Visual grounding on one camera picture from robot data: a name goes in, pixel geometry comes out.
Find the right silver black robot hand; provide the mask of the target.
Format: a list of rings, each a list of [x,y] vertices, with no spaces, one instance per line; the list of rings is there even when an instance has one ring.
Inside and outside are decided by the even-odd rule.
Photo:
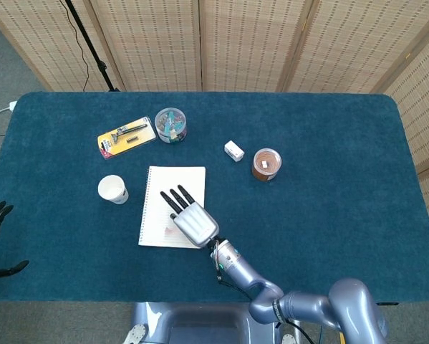
[[[198,248],[212,247],[221,240],[216,220],[186,191],[182,185],[170,189],[172,197],[160,195],[173,210],[170,218],[189,242]]]

